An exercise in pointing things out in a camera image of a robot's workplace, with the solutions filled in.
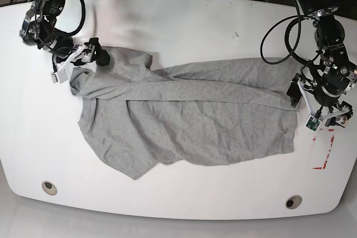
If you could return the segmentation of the grey t-shirt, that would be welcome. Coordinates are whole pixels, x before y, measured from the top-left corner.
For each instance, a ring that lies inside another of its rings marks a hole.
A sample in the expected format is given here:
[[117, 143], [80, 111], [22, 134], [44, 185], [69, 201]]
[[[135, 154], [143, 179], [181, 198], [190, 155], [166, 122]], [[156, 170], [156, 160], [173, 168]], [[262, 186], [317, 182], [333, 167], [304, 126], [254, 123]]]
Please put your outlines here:
[[139, 179], [157, 164], [221, 166], [293, 151], [292, 59], [194, 62], [152, 70], [152, 56], [110, 47], [108, 66], [76, 67], [80, 130], [106, 165]]

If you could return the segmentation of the red tape rectangle marking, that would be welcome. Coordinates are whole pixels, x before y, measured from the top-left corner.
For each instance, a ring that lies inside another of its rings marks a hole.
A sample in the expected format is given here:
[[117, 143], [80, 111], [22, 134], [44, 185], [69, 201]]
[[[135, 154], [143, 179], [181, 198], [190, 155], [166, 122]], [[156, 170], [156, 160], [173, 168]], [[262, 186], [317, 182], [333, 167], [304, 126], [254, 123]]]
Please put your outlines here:
[[314, 136], [311, 144], [310, 158], [310, 166], [313, 170], [323, 170], [326, 168], [335, 133], [336, 130], [334, 128], [321, 128]]

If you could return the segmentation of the right table grommet hole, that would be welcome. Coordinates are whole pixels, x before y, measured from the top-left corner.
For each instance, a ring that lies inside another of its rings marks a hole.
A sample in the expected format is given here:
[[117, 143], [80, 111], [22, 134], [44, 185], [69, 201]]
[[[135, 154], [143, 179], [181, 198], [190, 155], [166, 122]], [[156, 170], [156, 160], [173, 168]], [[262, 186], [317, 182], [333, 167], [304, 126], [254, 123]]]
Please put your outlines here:
[[291, 196], [285, 203], [285, 207], [289, 210], [294, 210], [302, 203], [302, 197], [299, 195]]

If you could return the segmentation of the table grommet hole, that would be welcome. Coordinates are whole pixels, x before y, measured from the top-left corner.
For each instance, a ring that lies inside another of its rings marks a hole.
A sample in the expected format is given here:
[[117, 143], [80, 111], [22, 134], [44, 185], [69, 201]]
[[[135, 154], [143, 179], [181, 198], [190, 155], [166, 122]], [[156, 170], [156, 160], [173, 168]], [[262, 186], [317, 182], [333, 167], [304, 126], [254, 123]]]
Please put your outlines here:
[[294, 210], [302, 203], [302, 197], [299, 195], [291, 196], [285, 203], [285, 207], [289, 210]]
[[42, 189], [50, 196], [55, 196], [57, 194], [56, 186], [49, 181], [42, 182]]

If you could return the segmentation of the left table grommet hole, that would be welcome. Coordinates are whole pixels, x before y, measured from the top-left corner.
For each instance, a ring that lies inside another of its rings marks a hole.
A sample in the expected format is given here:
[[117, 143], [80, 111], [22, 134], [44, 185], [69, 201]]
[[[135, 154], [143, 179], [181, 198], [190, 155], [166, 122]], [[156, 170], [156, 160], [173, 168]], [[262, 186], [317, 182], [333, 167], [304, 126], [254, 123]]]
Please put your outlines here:
[[50, 196], [55, 196], [57, 194], [56, 186], [49, 181], [42, 182], [42, 189]]

